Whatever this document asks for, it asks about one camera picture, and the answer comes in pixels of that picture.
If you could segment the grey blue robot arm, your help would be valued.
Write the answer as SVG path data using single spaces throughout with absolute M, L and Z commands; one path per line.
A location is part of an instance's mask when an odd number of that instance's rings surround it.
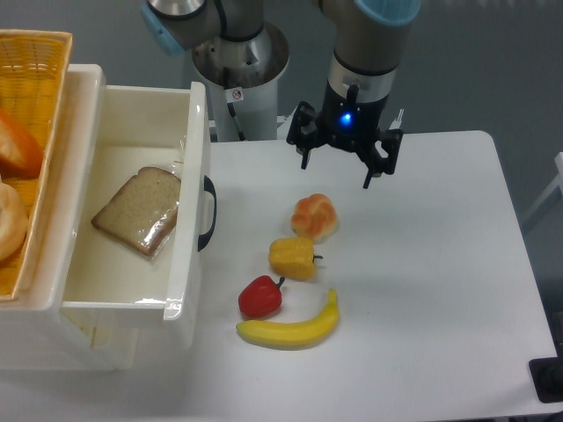
M 303 159 L 328 145 L 353 153 L 367 178 L 395 171 L 403 137 L 379 121 L 420 3 L 318 1 L 336 27 L 323 105 L 301 102 L 287 142 Z M 199 75 L 218 89 L 214 103 L 220 140 L 247 140 L 251 121 L 273 118 L 265 94 L 289 62 L 283 33 L 265 20 L 261 1 L 146 1 L 143 20 L 168 54 L 190 51 Z

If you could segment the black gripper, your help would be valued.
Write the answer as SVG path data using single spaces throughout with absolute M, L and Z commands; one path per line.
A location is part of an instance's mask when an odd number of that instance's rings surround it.
M 301 156 L 300 168 L 308 166 L 311 151 L 326 143 L 336 149 L 355 152 L 367 167 L 362 184 L 368 189 L 373 178 L 395 172 L 404 132 L 399 129 L 380 130 L 379 121 L 388 97 L 374 102 L 355 102 L 326 85 L 320 114 L 301 101 L 291 118 L 286 142 Z

